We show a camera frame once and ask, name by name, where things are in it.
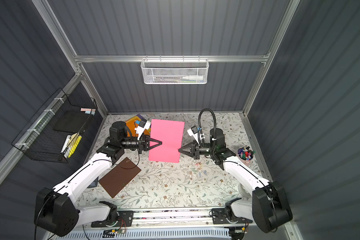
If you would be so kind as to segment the orange paper sheet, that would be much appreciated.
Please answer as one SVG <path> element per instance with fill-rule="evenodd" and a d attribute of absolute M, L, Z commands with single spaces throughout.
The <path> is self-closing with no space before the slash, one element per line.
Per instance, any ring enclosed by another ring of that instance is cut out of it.
<path fill-rule="evenodd" d="M 135 128 L 137 128 L 137 126 L 135 125 L 136 121 L 140 121 L 141 120 L 141 115 L 136 115 L 128 120 L 126 120 L 126 125 L 127 127 L 131 130 L 132 132 L 132 136 L 133 137 L 137 137 L 138 134 L 136 133 Z"/>

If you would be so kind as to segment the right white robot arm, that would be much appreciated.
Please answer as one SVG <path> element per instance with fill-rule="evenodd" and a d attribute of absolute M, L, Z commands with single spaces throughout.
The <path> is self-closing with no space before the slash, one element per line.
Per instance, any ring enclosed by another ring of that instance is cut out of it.
<path fill-rule="evenodd" d="M 223 217 L 231 223 L 242 219 L 254 221 L 264 233 L 276 230 L 293 219 L 286 192 L 244 165 L 240 157 L 225 143 L 222 129 L 212 129 L 210 142 L 204 141 L 201 129 L 193 126 L 187 133 L 194 141 L 181 147 L 179 153 L 198 160 L 209 156 L 223 171 L 231 174 L 250 195 L 248 201 L 237 198 L 225 204 Z"/>

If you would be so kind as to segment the brown paper sheet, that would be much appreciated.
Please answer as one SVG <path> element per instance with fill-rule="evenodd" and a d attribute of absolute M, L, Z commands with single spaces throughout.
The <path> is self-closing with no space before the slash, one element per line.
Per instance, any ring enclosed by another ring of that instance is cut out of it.
<path fill-rule="evenodd" d="M 114 167 L 104 177 L 99 180 L 104 190 L 114 198 L 126 185 L 128 185 L 139 173 L 141 169 L 129 158 L 122 160 L 118 166 Z"/>

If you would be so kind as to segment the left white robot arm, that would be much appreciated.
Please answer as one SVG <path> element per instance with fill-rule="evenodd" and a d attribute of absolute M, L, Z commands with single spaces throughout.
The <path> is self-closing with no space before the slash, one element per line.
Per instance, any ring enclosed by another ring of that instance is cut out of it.
<path fill-rule="evenodd" d="M 125 150 L 150 151 L 162 142 L 145 135 L 151 122 L 142 118 L 135 127 L 133 136 L 127 124 L 117 121 L 110 127 L 110 135 L 93 157 L 66 180 L 52 189 L 43 188 L 37 194 L 34 224 L 56 236 L 64 237 L 77 226 L 92 222 L 102 222 L 114 227 L 119 221 L 117 206 L 101 201 L 88 207 L 76 207 L 75 203 L 83 191 L 104 171 L 111 168 L 124 155 Z"/>

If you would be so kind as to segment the magenta paper sheet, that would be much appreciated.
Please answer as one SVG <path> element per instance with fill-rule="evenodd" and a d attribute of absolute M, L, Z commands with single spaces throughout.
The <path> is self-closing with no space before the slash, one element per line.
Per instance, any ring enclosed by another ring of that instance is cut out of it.
<path fill-rule="evenodd" d="M 153 119 L 151 138 L 162 145 L 149 150 L 149 160 L 177 164 L 180 162 L 179 148 L 182 146 L 184 122 Z"/>

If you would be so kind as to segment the purple paper sheet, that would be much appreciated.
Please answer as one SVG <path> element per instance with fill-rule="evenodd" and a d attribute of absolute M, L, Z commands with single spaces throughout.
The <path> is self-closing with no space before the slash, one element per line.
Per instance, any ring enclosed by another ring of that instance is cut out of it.
<path fill-rule="evenodd" d="M 140 115 L 140 114 L 137 114 L 137 117 L 138 117 L 139 121 L 143 121 L 143 122 L 146 122 L 146 121 L 147 121 L 147 119 L 144 118 L 144 117 L 143 117 L 142 115 Z"/>

